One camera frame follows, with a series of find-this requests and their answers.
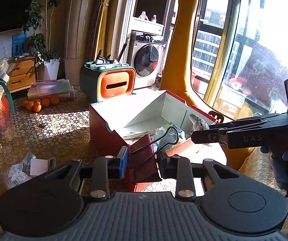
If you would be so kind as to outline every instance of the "yellow curtain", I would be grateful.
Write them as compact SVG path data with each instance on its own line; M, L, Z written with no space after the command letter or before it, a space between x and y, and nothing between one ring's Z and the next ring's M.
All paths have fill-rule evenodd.
M95 33L95 44L93 47L92 58L95 59L99 50L105 53L105 32L106 32L106 22L107 22L107 12L110 0L102 0L102 6L99 13L99 19L97 22L97 28Z

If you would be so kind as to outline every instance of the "orange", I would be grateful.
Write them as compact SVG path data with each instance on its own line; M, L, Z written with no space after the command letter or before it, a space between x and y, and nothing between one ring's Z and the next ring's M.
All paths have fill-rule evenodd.
M42 99L42 106L48 107L50 104L50 100L48 98Z
M42 101L41 101L41 100L34 100L34 104L36 104L36 103L39 103L39 104L41 104L41 103L42 103Z
M52 105L57 105L57 104L59 103L58 97L57 97L57 96L51 97L51 98L50 98L50 103L51 103Z
M27 104L26 104L26 110L32 111L33 110L33 106L34 106L34 102L33 101L28 101Z
M34 104L33 106L34 112L40 112L41 109L42 109L42 105L40 105L38 102Z
M28 100L24 100L21 106L22 106L23 108L26 108L27 103L28 103Z

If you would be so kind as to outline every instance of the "white plant pot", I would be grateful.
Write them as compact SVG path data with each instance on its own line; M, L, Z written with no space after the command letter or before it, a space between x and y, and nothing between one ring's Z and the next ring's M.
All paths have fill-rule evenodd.
M44 80L56 80L59 68L59 60L52 59L50 62L44 62L45 70L44 70Z

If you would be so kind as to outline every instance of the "open box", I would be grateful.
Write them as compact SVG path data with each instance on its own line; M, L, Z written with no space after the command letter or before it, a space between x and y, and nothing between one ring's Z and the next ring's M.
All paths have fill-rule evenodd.
M193 127L189 115L200 116L207 124L216 121L198 108L188 107L185 101L169 91L155 91L147 94L118 96L89 106L89 127L93 146L99 156L116 156L123 139L130 132L149 131L170 122L190 137ZM170 149L169 156L180 154L194 145L191 140Z

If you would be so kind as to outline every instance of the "washing machine door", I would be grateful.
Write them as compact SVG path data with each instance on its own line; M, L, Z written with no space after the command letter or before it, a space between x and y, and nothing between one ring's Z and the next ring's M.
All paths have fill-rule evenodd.
M134 68L139 76L150 75L158 63L158 50L152 44L141 47L134 58Z

